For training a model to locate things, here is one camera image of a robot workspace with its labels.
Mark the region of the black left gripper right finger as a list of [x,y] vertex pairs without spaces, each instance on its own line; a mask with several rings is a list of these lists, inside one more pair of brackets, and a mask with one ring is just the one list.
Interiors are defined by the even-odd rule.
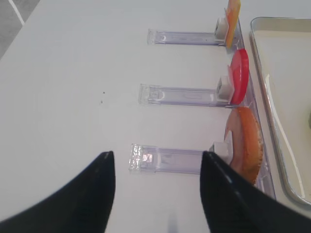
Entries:
[[309,233],[311,220],[267,196],[204,151],[200,196],[212,233]]

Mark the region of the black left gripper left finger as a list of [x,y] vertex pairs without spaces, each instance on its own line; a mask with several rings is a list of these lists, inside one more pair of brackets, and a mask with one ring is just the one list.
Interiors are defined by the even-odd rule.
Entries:
[[103,233],[115,195],[115,160],[103,152],[77,177],[0,223],[2,233]]

